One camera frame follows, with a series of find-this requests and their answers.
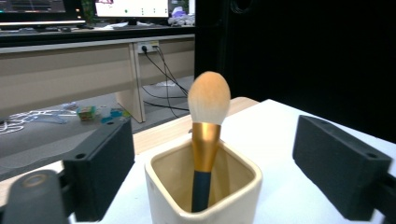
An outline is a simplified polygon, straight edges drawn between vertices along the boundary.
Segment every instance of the monitor screen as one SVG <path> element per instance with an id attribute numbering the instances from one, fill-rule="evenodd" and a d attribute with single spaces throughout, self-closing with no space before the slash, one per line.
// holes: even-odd
<path id="1" fill-rule="evenodd" d="M 95 17 L 107 19 L 164 19 L 168 0 L 93 0 Z"/>
<path id="2" fill-rule="evenodd" d="M 0 28 L 84 24 L 78 0 L 0 0 Z"/>

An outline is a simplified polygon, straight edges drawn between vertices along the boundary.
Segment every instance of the makeup brush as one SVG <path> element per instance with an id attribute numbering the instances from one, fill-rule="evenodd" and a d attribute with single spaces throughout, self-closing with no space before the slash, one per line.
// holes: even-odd
<path id="1" fill-rule="evenodd" d="M 219 73 L 202 73 L 189 90 L 194 157 L 192 212 L 203 211 L 208 206 L 210 178 L 219 148 L 221 123 L 228 113 L 230 101 L 230 89 Z"/>

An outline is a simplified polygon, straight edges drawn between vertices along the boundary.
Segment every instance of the brush bristles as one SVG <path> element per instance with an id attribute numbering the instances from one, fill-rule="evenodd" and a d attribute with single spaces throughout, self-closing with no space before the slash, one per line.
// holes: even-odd
<path id="1" fill-rule="evenodd" d="M 231 94 L 227 81 L 215 72 L 204 72 L 194 80 L 189 90 L 189 110 L 192 122 L 221 125 L 230 108 Z"/>

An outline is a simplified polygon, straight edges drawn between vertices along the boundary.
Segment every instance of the power outlet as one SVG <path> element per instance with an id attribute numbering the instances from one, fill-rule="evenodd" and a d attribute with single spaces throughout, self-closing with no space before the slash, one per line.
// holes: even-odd
<path id="1" fill-rule="evenodd" d="M 145 41 L 145 42 L 137 42 L 137 53 L 145 53 L 145 51 L 142 50 L 143 46 L 146 46 L 147 52 L 157 51 L 154 47 L 155 46 L 159 47 L 160 41 L 151 40 L 151 41 Z"/>

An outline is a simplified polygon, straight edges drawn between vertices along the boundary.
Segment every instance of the white square cup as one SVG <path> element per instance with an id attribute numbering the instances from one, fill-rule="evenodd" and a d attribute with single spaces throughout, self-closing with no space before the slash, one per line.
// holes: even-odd
<path id="1" fill-rule="evenodd" d="M 154 224 L 252 223 L 262 172 L 252 161 L 220 140 L 212 170 L 209 206 L 192 213 L 193 157 L 190 138 L 164 144 L 145 164 Z"/>

